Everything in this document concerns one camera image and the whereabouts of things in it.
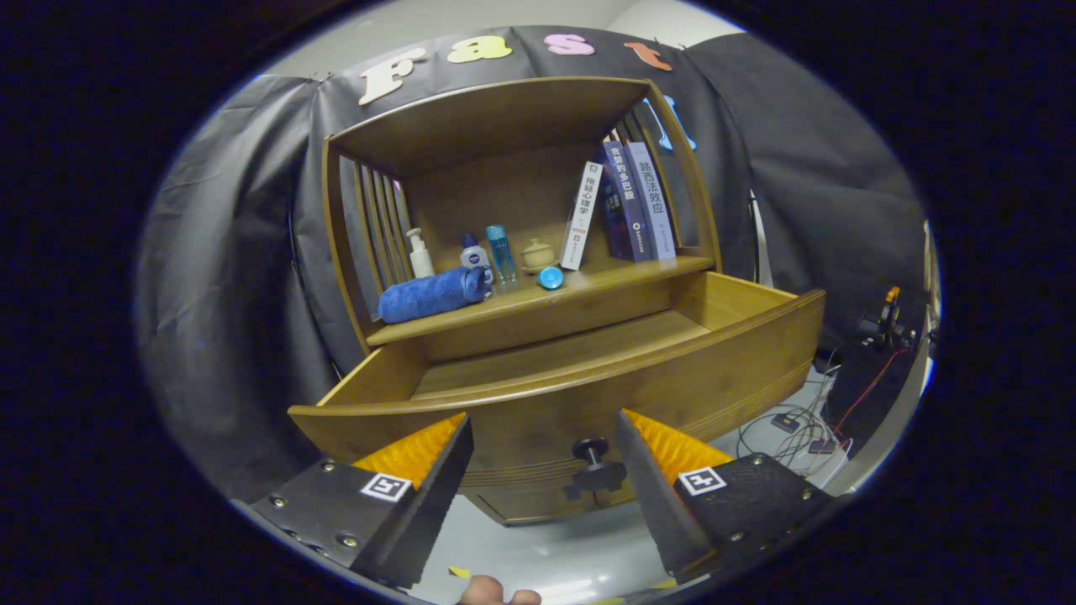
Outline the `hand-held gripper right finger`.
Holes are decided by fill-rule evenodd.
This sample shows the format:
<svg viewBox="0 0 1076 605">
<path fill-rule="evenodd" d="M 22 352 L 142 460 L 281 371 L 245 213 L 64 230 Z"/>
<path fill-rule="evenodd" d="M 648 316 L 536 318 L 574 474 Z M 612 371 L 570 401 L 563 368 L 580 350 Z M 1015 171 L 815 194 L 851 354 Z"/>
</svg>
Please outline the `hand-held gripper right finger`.
<svg viewBox="0 0 1076 605">
<path fill-rule="evenodd" d="M 627 408 L 618 445 L 662 565 L 679 583 L 724 582 L 834 516 L 835 500 L 764 453 L 731 458 Z"/>
</svg>

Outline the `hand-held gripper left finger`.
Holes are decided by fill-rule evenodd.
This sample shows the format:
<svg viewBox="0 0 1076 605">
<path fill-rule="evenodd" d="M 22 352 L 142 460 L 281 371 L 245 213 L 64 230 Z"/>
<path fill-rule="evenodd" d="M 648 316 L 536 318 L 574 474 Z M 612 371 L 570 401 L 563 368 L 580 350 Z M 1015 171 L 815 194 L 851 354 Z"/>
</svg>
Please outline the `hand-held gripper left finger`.
<svg viewBox="0 0 1076 605">
<path fill-rule="evenodd" d="M 240 513 L 289 547 L 392 589 L 420 581 L 475 449 L 458 413 L 357 462 L 325 458 Z"/>
</svg>

